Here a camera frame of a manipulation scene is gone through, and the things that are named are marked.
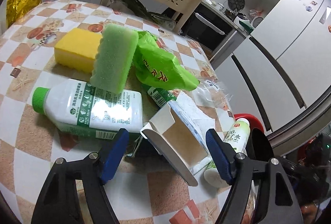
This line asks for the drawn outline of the small white drink bottle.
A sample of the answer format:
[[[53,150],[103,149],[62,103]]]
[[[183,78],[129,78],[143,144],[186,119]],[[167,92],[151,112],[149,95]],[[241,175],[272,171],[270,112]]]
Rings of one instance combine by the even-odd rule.
[[[221,139],[214,129],[209,129],[206,132],[206,145],[212,161],[204,171],[204,178],[211,186],[224,188],[228,181],[232,179],[231,168],[224,153],[219,150],[213,134],[217,135],[222,142],[230,144],[236,153],[244,153],[250,135],[250,123],[243,117],[238,118],[224,139]]]

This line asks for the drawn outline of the white detergent bottle green cap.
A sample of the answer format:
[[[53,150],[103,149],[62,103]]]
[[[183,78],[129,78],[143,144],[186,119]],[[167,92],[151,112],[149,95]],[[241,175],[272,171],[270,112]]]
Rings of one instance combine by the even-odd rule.
[[[75,79],[51,89],[37,87],[32,107],[63,133],[82,137],[112,140],[121,128],[138,134],[143,127],[141,93],[115,94]]]

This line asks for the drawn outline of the white cardboard box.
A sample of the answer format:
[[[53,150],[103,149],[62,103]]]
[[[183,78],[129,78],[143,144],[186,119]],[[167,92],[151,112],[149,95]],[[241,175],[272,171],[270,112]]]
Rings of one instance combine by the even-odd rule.
[[[167,102],[140,133],[165,157],[187,185],[198,186],[195,174],[211,161],[211,157],[200,128],[176,101]]]

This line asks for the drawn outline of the clear plastic wrapper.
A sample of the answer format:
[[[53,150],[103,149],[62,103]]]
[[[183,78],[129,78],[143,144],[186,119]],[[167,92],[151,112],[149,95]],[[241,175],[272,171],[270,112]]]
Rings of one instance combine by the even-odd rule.
[[[199,85],[192,91],[197,105],[230,110],[232,95],[223,82],[214,77],[199,77],[198,80]]]

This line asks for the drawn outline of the green white tube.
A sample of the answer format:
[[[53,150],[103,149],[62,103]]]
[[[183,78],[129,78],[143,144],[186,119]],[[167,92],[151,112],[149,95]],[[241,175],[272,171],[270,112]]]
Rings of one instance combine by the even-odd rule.
[[[147,90],[147,94],[160,108],[162,108],[169,101],[176,101],[176,96],[174,96],[174,94],[161,88],[150,87]]]

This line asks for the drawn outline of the yellow sponge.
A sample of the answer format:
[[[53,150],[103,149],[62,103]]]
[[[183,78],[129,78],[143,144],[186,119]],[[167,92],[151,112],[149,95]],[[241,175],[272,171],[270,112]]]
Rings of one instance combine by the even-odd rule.
[[[54,46],[56,63],[91,73],[101,38],[100,34],[88,30],[71,30]]]

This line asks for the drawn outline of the green sponge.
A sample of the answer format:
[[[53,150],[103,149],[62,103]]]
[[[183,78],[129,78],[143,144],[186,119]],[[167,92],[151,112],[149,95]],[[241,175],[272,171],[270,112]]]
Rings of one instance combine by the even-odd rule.
[[[137,31],[108,24],[95,56],[90,83],[92,86],[119,94],[124,90],[139,35]]]

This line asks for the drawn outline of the green plastic snack bag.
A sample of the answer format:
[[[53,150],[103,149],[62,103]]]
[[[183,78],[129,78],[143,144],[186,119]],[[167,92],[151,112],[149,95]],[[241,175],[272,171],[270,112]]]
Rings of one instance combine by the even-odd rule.
[[[197,88],[200,81],[180,65],[175,55],[160,48],[150,32],[139,31],[138,37],[133,65],[141,83],[167,91]]]

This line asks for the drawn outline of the red trash bin black liner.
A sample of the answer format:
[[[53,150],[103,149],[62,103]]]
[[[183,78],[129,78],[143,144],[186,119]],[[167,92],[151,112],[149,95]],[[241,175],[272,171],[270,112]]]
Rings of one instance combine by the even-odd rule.
[[[250,124],[250,135],[246,145],[246,152],[250,159],[268,162],[271,158],[274,158],[274,152],[264,134],[264,128],[260,120],[257,117],[247,114],[235,114],[236,120],[239,118],[245,118]]]

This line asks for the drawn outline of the checkered tablecloth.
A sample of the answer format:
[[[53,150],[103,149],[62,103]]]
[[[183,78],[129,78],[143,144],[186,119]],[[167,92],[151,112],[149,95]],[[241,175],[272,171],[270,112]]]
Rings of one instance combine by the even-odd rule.
[[[1,192],[22,223],[30,223],[44,181],[56,159],[83,159],[102,140],[60,133],[34,112],[37,87],[51,88],[89,75],[58,65],[54,46],[72,29],[100,32],[108,23],[145,30],[180,65],[200,77],[215,77],[200,44],[142,18],[78,0],[45,2],[15,22],[1,36]],[[171,165],[144,140],[134,157],[125,157],[105,190],[121,223],[169,223],[187,202],[200,212],[200,223],[214,223],[229,186],[212,187],[202,172],[197,187],[188,186]]]

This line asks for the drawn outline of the white refrigerator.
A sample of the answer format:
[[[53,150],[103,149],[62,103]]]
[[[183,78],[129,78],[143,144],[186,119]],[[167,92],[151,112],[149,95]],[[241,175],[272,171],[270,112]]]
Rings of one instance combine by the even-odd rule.
[[[267,134],[303,116],[330,88],[330,0],[280,0],[215,71]]]

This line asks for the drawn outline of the black built-in oven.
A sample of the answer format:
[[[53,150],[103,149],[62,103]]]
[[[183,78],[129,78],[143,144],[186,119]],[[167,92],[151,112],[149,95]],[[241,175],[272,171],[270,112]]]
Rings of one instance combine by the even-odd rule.
[[[216,30],[212,29],[208,24],[198,19],[196,14],[202,16],[209,24],[215,26],[220,31],[223,31],[224,34],[221,35]],[[221,42],[225,40],[228,34],[231,34],[232,30],[233,27],[230,26],[230,24],[203,4],[198,5],[181,28],[183,35],[198,41],[211,51],[215,50]]]

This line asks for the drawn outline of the gold foil bag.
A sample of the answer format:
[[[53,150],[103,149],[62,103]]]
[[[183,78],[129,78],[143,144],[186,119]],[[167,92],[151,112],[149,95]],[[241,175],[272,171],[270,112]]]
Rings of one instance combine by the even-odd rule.
[[[33,8],[42,3],[42,0],[7,0],[6,26],[9,28],[18,19],[25,16]]]

